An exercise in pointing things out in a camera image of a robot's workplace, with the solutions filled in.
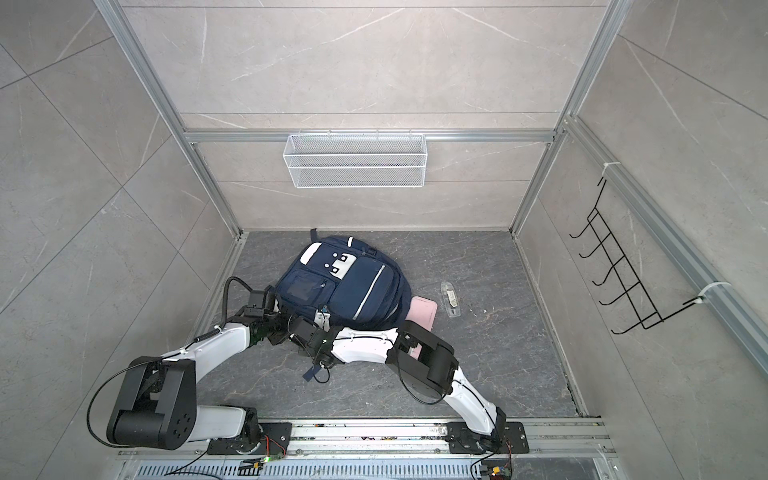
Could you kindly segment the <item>navy blue student backpack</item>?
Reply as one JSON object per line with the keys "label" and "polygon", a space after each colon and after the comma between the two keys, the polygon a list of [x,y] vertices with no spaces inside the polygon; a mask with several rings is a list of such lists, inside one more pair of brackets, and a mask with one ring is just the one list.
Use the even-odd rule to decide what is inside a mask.
{"label": "navy blue student backpack", "polygon": [[297,256],[274,288],[280,311],[329,330],[385,331],[400,327],[412,291],[396,261],[353,236],[320,238]]}

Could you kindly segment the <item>pink pencil case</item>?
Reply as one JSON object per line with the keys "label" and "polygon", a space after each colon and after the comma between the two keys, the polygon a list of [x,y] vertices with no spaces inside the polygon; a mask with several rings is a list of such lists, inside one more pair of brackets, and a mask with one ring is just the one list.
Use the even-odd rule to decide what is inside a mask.
{"label": "pink pencil case", "polygon": [[[411,299],[410,310],[406,316],[407,321],[414,322],[427,332],[431,332],[438,311],[438,304],[430,299],[420,296],[414,296]],[[420,337],[415,338],[415,345],[410,348],[409,355],[415,359],[423,349],[423,341]]]}

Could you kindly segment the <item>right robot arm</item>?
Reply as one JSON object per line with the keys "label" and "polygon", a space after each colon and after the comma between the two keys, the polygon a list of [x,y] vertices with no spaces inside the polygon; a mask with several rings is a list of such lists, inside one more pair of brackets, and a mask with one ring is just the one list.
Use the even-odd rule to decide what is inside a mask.
{"label": "right robot arm", "polygon": [[365,362],[387,366],[422,405],[447,403],[463,419],[472,448],[498,449],[505,440],[506,414],[471,384],[454,348],[421,325],[406,321],[385,331],[321,327],[299,317],[287,323],[287,338],[313,362],[307,373]]}

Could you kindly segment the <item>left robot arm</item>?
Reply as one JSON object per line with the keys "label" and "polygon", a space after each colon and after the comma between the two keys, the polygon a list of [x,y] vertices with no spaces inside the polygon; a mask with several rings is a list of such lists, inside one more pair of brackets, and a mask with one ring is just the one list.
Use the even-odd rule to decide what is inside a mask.
{"label": "left robot arm", "polygon": [[222,291],[222,319],[191,343],[161,356],[141,356],[110,377],[123,378],[100,436],[86,410],[86,428],[98,443],[114,449],[145,447],[175,450],[209,441],[223,453],[250,453],[264,433],[257,411],[198,403],[197,384],[228,359],[246,351],[280,327],[275,288],[251,288],[231,276]]}

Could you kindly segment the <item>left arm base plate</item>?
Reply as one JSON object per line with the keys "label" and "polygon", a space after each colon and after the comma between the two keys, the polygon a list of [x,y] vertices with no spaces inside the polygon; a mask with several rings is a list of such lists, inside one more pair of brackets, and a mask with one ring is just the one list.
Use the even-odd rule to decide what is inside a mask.
{"label": "left arm base plate", "polygon": [[244,427],[237,437],[215,439],[208,444],[209,455],[261,455],[285,456],[291,440],[293,425],[290,422],[260,424]]}

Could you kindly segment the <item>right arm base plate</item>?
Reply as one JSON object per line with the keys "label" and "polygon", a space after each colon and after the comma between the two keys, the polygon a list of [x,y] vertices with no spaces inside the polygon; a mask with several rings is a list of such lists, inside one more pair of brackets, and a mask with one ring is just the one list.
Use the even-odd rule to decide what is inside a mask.
{"label": "right arm base plate", "polygon": [[524,426],[520,422],[507,422],[500,431],[490,436],[471,431],[463,422],[446,424],[445,441],[451,454],[480,455],[485,453],[528,454],[530,446]]}

